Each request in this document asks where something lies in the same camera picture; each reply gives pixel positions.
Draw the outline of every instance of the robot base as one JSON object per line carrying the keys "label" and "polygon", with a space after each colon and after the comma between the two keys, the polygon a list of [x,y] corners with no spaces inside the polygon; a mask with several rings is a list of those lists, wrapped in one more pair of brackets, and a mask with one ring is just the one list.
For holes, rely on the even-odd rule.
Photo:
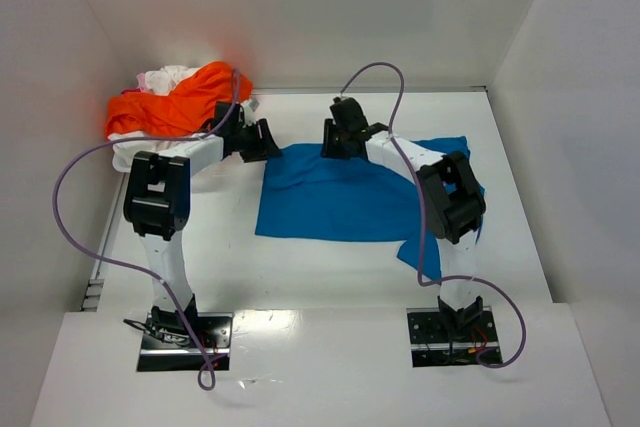
{"label": "robot base", "polygon": [[439,309],[408,309],[407,324],[414,367],[477,365],[476,353],[492,347],[497,350],[488,350],[483,362],[502,362],[493,313],[488,309],[455,339],[442,323]]}
{"label": "robot base", "polygon": [[[198,313],[195,330],[207,352],[211,355],[227,354],[216,361],[216,370],[229,370],[232,324],[233,314]],[[138,372],[198,371],[202,363],[202,354],[193,343],[179,347],[142,335]]]}

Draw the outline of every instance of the pile of clothes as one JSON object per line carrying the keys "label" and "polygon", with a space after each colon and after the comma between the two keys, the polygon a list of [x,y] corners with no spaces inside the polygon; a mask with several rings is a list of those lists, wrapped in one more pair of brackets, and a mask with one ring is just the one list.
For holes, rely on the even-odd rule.
{"label": "pile of clothes", "polygon": [[[167,137],[166,141],[140,140],[113,146],[113,167],[129,172],[133,156],[141,151],[158,152],[175,145],[172,137],[198,132],[214,116],[216,103],[231,102],[233,69],[225,62],[202,68],[170,65],[138,75],[138,88],[125,90],[109,101],[105,135],[109,140],[124,137]],[[253,83],[241,76],[238,102],[245,112],[258,106],[251,99]]]}

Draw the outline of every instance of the white tabletop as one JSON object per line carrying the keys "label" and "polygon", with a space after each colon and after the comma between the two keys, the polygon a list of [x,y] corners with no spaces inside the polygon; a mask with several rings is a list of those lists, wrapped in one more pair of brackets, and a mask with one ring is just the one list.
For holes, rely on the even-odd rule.
{"label": "white tabletop", "polygon": [[[236,312],[231,370],[137,373],[140,333],[117,315],[67,314],[32,427],[609,425],[571,310],[523,304],[529,343],[503,370],[412,368],[406,310]],[[504,355],[520,331],[495,309]]]}
{"label": "white tabletop", "polygon": [[[354,94],[370,123],[387,123],[395,94]],[[330,94],[258,96],[280,147],[322,142]],[[479,276],[519,300],[551,302],[540,261],[484,92],[406,94],[395,131],[408,139],[466,135],[471,165],[486,188],[478,243]],[[238,156],[193,181],[184,231],[187,276],[201,311],[317,307],[434,307],[437,288],[423,289],[415,270],[396,259],[400,242],[349,243],[254,235],[264,163]],[[145,265],[139,239],[118,209],[107,254]],[[501,302],[482,292],[490,304]],[[110,268],[99,311],[144,313],[152,289],[145,276]]]}

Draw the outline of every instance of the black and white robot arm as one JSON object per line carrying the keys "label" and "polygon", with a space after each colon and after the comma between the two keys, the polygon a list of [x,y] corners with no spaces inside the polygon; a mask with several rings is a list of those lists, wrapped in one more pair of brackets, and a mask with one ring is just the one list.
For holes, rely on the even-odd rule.
{"label": "black and white robot arm", "polygon": [[[326,119],[322,156],[360,157],[414,182],[405,161],[383,124],[369,125],[353,98],[336,98],[333,118]],[[443,154],[394,135],[420,181],[427,211],[426,227],[437,239],[442,276],[476,275],[475,246],[486,210],[480,185],[461,152]],[[482,310],[475,283],[452,281],[440,287],[439,306],[452,327],[461,327]]]}
{"label": "black and white robot arm", "polygon": [[[230,104],[218,103],[206,129],[215,127]],[[191,206],[191,177],[205,167],[239,152],[245,162],[281,156],[265,119],[253,122],[236,105],[215,135],[181,143],[158,153],[138,152],[131,166],[124,202],[125,219],[140,236],[149,269],[167,282],[189,323],[197,325],[196,299],[187,280],[182,252],[182,230]],[[188,343],[189,339],[173,300],[159,281],[153,280],[153,307],[146,330],[164,341]]]}

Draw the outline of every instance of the folded blue fabric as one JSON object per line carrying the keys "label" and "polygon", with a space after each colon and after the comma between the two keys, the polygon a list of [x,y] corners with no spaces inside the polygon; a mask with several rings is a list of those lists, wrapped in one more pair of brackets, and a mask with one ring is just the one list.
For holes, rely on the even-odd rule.
{"label": "folded blue fabric", "polygon": [[[420,140],[429,150],[470,151],[466,137]],[[362,159],[320,157],[320,144],[294,144],[265,167],[256,235],[343,242],[405,240],[398,258],[417,268],[420,208],[413,183]],[[440,278],[435,238],[427,234],[424,273]]]}

